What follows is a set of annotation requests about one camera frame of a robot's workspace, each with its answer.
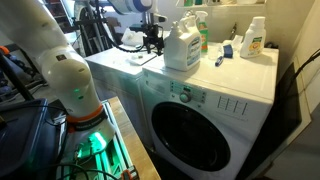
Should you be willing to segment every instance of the washer door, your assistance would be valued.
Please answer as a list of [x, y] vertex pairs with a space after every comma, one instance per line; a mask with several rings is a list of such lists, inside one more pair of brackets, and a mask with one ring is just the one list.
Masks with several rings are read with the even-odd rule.
[[181, 104], [158, 104], [152, 125], [163, 145], [186, 164], [218, 171], [230, 160], [230, 148], [221, 132], [204, 116]]

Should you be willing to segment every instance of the label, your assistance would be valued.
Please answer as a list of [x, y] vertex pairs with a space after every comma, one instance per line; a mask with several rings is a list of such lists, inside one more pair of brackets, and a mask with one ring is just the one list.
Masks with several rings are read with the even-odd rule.
[[252, 43], [249, 46], [248, 55], [257, 55], [261, 53], [261, 41], [262, 37], [253, 38]]
[[201, 33], [201, 51], [202, 52], [207, 52], [208, 51], [208, 44], [207, 44], [207, 30], [200, 30]]
[[188, 55], [187, 55], [187, 66], [192, 65], [197, 60], [200, 59], [201, 51], [201, 39], [196, 37], [188, 46]]
[[67, 59], [67, 57], [64, 54], [59, 54], [59, 55], [56, 56], [56, 58], [57, 58], [58, 61], [62, 61], [62, 60], [66, 60]]

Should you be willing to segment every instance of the detergent bottle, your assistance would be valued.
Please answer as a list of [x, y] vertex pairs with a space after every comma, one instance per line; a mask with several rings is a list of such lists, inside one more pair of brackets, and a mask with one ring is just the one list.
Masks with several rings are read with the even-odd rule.
[[240, 49], [240, 56], [242, 58], [256, 57], [262, 53], [266, 39], [264, 21], [265, 17], [263, 16], [253, 18]]
[[182, 18], [172, 23], [169, 36], [164, 41], [164, 63], [166, 67], [188, 71], [201, 56], [201, 35], [195, 16]]
[[201, 52], [208, 52], [208, 27], [205, 21], [208, 13], [205, 11], [196, 11], [196, 15], [200, 19], [198, 28], [201, 34]]

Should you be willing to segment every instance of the washer control panel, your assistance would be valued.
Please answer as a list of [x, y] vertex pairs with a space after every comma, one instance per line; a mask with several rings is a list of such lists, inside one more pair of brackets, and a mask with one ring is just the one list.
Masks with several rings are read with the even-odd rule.
[[200, 103], [205, 103], [206, 101], [206, 92], [176, 81], [170, 81], [170, 92], [178, 94], [180, 101], [183, 103], [190, 102], [191, 100]]

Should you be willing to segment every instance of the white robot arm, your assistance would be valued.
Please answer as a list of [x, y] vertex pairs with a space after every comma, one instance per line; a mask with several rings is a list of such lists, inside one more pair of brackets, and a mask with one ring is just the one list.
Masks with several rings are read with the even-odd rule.
[[[122, 13], [152, 9], [152, 0], [110, 0], [110, 3]], [[0, 31], [36, 60], [40, 72], [67, 109], [67, 120], [74, 130], [92, 131], [95, 125], [104, 122], [107, 124], [103, 135], [107, 141], [112, 139], [115, 130], [109, 121], [103, 121], [105, 113], [89, 66], [68, 45], [57, 22], [40, 0], [15, 3], [2, 0]]]

